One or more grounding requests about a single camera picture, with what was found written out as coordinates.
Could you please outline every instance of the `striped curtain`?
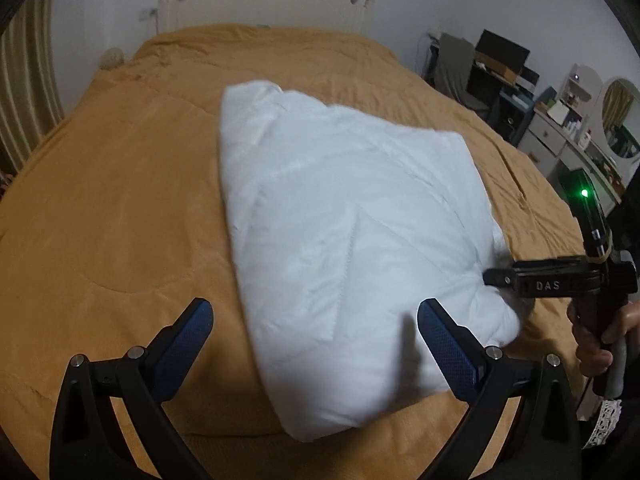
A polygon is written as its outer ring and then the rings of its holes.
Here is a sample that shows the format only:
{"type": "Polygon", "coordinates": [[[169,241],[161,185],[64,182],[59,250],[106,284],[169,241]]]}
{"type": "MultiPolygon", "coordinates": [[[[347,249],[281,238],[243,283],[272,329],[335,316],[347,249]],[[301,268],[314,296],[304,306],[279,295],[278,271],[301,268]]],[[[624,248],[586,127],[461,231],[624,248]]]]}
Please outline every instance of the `striped curtain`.
{"type": "Polygon", "coordinates": [[[26,0],[0,38],[0,150],[16,171],[63,117],[50,17],[51,0],[26,0]]]}
{"type": "Polygon", "coordinates": [[[622,126],[633,102],[631,92],[620,81],[611,83],[602,103],[602,126],[605,132],[622,126]]]}

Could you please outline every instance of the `blue gripper pad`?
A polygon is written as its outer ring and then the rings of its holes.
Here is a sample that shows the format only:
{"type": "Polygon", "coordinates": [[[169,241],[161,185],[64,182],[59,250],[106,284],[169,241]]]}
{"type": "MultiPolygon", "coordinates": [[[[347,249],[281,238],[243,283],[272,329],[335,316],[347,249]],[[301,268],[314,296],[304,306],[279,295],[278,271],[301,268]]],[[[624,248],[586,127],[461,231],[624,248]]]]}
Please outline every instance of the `blue gripper pad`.
{"type": "Polygon", "coordinates": [[[156,402],[170,400],[178,392],[212,328],[211,304],[196,298],[173,325],[163,328],[154,338],[147,349],[145,367],[156,402]]]}
{"type": "Polygon", "coordinates": [[[434,299],[420,304],[418,330],[456,398],[476,402],[486,363],[478,340],[434,299]]]}

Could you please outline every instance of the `drawer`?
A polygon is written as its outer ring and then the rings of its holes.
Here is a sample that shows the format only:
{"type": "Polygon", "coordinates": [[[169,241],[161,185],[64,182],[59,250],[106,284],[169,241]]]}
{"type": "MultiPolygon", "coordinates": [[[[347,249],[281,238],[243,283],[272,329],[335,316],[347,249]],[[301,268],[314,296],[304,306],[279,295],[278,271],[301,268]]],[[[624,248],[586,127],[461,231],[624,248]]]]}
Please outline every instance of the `drawer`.
{"type": "Polygon", "coordinates": [[[545,178],[551,174],[558,163],[556,156],[529,130],[522,137],[518,149],[531,159],[545,178]]]}
{"type": "Polygon", "coordinates": [[[542,143],[555,155],[560,155],[566,139],[553,126],[547,123],[542,117],[534,114],[529,124],[529,130],[539,138],[542,143]]]}
{"type": "Polygon", "coordinates": [[[572,145],[566,147],[566,150],[562,150],[560,154],[560,162],[562,162],[568,170],[579,170],[584,168],[589,171],[589,167],[582,160],[580,156],[575,152],[575,148],[572,145]]]}

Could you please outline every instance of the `white cabinet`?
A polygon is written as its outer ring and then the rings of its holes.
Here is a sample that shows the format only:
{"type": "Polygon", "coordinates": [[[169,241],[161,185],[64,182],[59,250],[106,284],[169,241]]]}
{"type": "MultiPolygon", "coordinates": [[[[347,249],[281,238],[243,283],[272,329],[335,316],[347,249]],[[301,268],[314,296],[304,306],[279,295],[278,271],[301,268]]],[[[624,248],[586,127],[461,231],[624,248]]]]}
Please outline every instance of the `white cabinet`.
{"type": "Polygon", "coordinates": [[[542,112],[536,110],[518,149],[530,158],[545,178],[556,175],[563,166],[568,170],[583,168],[593,182],[605,215],[621,201],[587,154],[542,112]]]}

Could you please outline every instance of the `screw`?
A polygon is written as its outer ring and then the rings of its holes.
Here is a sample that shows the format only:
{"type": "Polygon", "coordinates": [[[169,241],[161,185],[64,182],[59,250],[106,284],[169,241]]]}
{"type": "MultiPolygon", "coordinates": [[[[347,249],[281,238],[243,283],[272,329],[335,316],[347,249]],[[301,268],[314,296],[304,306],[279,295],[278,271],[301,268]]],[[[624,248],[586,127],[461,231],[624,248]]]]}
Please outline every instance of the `screw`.
{"type": "Polygon", "coordinates": [[[497,346],[488,346],[484,349],[484,352],[494,361],[502,359],[502,350],[500,350],[497,346]]]}
{"type": "Polygon", "coordinates": [[[127,357],[129,359],[140,359],[145,354],[145,349],[142,346],[132,346],[127,351],[127,357]]]}
{"type": "Polygon", "coordinates": [[[552,366],[559,366],[561,361],[560,358],[556,354],[549,354],[546,356],[546,362],[552,366]]]}
{"type": "Polygon", "coordinates": [[[69,360],[69,364],[72,365],[73,368],[78,368],[82,363],[84,363],[84,356],[82,354],[76,354],[69,360]]]}

